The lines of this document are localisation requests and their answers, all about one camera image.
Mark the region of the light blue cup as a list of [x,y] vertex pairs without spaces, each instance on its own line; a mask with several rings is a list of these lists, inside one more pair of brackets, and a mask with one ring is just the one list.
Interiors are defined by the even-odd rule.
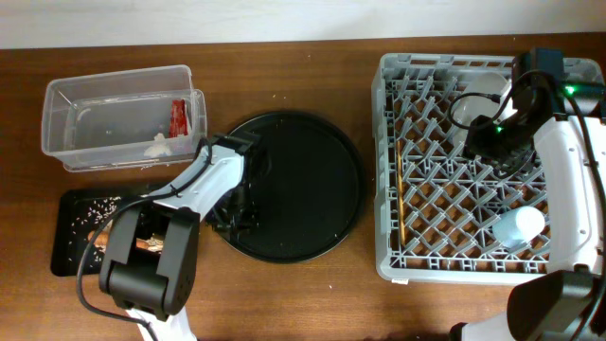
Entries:
[[505,248],[530,242],[545,227],[544,214],[532,206],[520,206],[503,213],[491,227],[494,238]]

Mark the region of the wooden chopstick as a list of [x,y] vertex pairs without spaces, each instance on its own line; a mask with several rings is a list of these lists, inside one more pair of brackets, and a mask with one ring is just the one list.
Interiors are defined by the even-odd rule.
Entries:
[[402,171],[402,155],[401,155],[401,140],[396,141],[396,161],[397,161],[397,189],[398,189],[398,210],[399,210],[399,231],[400,245],[405,245],[405,223],[404,223],[404,202],[403,202],[403,171]]

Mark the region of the red snack wrapper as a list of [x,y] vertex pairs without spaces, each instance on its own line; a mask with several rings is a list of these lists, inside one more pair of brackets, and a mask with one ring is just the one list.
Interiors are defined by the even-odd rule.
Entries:
[[188,135],[187,104],[184,99],[175,99],[171,103],[169,137]]

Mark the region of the grey plate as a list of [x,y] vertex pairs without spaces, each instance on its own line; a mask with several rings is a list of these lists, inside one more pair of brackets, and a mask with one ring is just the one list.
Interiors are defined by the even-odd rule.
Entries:
[[[497,73],[485,73],[474,80],[465,88],[463,94],[479,93],[488,95],[499,95],[500,99],[493,102],[490,99],[481,97],[465,97],[458,100],[451,107],[451,118],[460,125],[471,126],[472,121],[478,117],[493,117],[501,107],[502,100],[511,89],[511,80],[506,80],[505,77]],[[513,116],[517,109],[513,108],[512,99],[507,103],[502,114],[496,118],[496,123]],[[449,138],[454,147],[464,145],[467,138],[468,130],[463,130],[454,126],[454,133]]]

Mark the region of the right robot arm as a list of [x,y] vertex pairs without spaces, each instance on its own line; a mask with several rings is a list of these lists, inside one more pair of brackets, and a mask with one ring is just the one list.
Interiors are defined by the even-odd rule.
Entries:
[[602,340],[605,337],[605,85],[572,81],[561,51],[514,58],[505,94],[481,92],[493,114],[446,112],[453,144],[503,178],[540,158],[547,190],[547,274],[515,286],[504,313],[459,323],[453,340]]

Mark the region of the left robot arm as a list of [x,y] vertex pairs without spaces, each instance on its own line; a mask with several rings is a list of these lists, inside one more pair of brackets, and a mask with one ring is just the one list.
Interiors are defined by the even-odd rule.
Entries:
[[202,139],[195,160],[174,180],[122,205],[91,237],[108,238],[99,289],[146,340],[192,340],[186,302],[197,267],[200,225],[229,239],[258,226],[250,195],[271,163],[252,133]]

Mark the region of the white napkin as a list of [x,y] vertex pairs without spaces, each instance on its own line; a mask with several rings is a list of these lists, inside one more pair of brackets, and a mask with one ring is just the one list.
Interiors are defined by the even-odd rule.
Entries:
[[162,133],[158,133],[153,139],[154,143],[144,151],[146,157],[172,156],[172,150],[166,143],[166,138]]

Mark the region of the round black serving tray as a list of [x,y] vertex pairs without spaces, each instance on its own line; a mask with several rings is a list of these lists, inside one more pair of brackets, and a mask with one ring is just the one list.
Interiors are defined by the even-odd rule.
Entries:
[[324,118],[295,110],[251,117],[230,131],[262,137],[269,174],[252,187],[259,227],[222,237],[257,260],[317,258],[355,226],[365,201],[365,170],[351,140]]

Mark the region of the food scraps and rice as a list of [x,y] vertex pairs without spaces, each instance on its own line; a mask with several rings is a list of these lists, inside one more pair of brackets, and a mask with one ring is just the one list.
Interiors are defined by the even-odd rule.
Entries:
[[[78,247],[84,249],[98,226],[104,223],[116,211],[121,202],[121,196],[86,198],[77,201],[74,204],[73,211],[70,213],[70,222],[67,224],[68,249],[70,251],[76,251]],[[101,263],[105,255],[112,226],[113,222],[110,221],[96,239],[90,253],[93,264]]]

